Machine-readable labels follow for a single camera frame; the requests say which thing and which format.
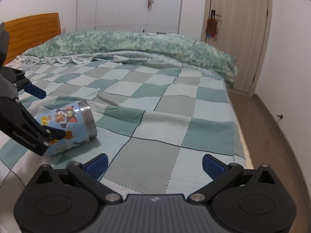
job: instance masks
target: wardrobe door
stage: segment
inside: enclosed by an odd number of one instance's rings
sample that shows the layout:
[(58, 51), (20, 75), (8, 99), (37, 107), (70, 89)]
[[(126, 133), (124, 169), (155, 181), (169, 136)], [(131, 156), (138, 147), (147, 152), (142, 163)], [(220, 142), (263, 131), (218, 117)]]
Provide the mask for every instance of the wardrobe door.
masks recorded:
[(96, 3), (96, 30), (119, 30), (120, 0), (97, 0)]
[(95, 29), (96, 0), (78, 0), (77, 31)]
[(154, 0), (148, 11), (146, 31), (177, 34), (180, 3), (181, 0)]
[(119, 29), (145, 32), (147, 11), (146, 0), (120, 0)]

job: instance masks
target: white wall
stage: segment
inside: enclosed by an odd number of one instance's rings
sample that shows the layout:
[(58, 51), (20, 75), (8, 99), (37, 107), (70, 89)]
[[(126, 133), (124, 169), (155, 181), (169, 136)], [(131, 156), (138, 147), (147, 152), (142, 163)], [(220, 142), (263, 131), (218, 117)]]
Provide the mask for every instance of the white wall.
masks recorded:
[(58, 12), (61, 28), (76, 31), (77, 0), (1, 0), (0, 22), (24, 16)]
[(311, 0), (273, 0), (270, 37), (256, 87), (288, 139), (311, 191)]
[(183, 0), (179, 34), (201, 40), (206, 0)]

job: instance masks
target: wooden headboard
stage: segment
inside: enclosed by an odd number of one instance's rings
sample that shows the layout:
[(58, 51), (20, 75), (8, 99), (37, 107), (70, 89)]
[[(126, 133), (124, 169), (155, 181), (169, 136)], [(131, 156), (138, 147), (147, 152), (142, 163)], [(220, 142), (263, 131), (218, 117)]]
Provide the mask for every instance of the wooden headboard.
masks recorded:
[(10, 41), (4, 64), (11, 62), (29, 48), (61, 34), (58, 13), (14, 19), (5, 23), (5, 30), (10, 34)]

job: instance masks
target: hanging towel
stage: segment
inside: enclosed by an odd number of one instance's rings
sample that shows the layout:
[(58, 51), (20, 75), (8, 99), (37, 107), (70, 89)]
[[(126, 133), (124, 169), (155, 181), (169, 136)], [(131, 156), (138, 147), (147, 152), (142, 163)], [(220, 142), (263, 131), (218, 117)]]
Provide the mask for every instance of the hanging towel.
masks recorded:
[(217, 34), (217, 21), (215, 18), (210, 18), (209, 20), (207, 20), (207, 27), (205, 33), (210, 35)]

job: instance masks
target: green checkered blanket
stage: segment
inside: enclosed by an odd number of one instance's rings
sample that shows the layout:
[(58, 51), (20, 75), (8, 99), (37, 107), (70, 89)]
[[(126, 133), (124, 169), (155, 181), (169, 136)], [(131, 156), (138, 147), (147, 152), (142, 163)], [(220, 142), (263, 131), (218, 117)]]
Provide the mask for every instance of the green checkered blanket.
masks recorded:
[(111, 54), (92, 59), (79, 57), (73, 63), (71, 57), (70, 62), (57, 59), (21, 66), (47, 93), (38, 100), (19, 92), (33, 116), (86, 99), (98, 135), (76, 148), (40, 157), (0, 134), (0, 224), (9, 233), (18, 232), (13, 205), (41, 164), (62, 169), (105, 153), (109, 168), (100, 182), (123, 197), (188, 196), (211, 182), (202, 169), (206, 153), (245, 165), (236, 116), (221, 76), (179, 62)]

